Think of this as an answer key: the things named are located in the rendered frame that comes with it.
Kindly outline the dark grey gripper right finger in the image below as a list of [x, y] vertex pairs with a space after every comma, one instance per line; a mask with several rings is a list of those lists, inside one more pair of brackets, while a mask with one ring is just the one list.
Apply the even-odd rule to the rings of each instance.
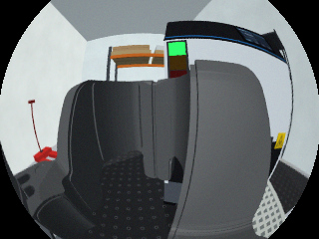
[[240, 64], [189, 67], [155, 84], [158, 178], [170, 180], [174, 157], [184, 173], [167, 239], [268, 239], [252, 226], [271, 160], [261, 84]]

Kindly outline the black perforated breadboard table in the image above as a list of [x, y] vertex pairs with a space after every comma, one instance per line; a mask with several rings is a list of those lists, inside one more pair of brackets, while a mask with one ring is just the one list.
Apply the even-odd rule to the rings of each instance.
[[[80, 239], [167, 239], [177, 206], [164, 204], [164, 181], [145, 175], [143, 154], [134, 150], [107, 161], [100, 180], [103, 199], [91, 218], [97, 226]], [[269, 181], [284, 214], [300, 199], [309, 178], [278, 161]]]

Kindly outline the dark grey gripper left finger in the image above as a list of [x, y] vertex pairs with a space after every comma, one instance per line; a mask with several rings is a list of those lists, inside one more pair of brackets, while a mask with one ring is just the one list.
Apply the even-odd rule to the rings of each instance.
[[145, 175], [158, 176], [155, 84], [87, 80], [67, 92], [56, 159], [14, 175], [30, 215], [56, 239], [80, 239], [97, 226], [91, 214], [102, 202], [100, 174], [110, 159], [138, 150]]

